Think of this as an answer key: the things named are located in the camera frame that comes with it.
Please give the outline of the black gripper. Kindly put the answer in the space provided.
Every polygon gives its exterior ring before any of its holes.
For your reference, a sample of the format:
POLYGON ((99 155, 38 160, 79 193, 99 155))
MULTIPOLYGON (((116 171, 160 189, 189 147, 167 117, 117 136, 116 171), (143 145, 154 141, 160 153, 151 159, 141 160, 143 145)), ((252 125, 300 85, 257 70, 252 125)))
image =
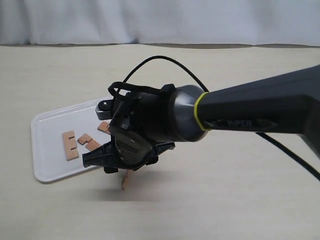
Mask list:
POLYGON ((119 169, 138 170, 159 161, 159 155, 175 148, 180 134, 174 123, 177 88, 166 84, 160 89, 133 84, 108 87, 118 108, 110 123, 111 141, 84 153, 85 168, 103 167, 106 174, 119 169))

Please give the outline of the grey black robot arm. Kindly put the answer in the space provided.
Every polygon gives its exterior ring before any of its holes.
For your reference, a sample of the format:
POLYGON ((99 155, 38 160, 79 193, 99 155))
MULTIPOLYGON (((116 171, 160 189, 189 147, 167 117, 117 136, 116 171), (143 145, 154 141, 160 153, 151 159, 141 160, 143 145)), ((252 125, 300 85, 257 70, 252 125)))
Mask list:
POLYGON ((320 152, 320 68, 313 66, 206 92, 195 85, 160 89, 114 82, 112 100, 96 107, 111 140, 82 156, 106 173, 155 164, 177 142, 197 142, 210 130, 300 136, 320 152))

